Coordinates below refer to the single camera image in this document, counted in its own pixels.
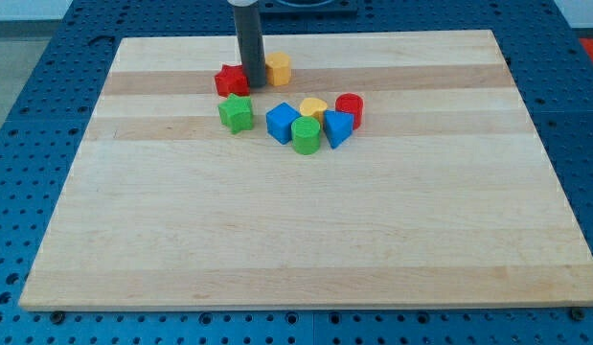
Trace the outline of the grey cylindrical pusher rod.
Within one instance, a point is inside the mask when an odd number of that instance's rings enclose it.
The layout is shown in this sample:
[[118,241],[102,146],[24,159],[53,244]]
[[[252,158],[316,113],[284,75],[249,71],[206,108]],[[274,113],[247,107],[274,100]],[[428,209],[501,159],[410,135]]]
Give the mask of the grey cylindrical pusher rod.
[[249,86],[266,85],[262,22],[258,0],[228,0],[232,7],[239,55]]

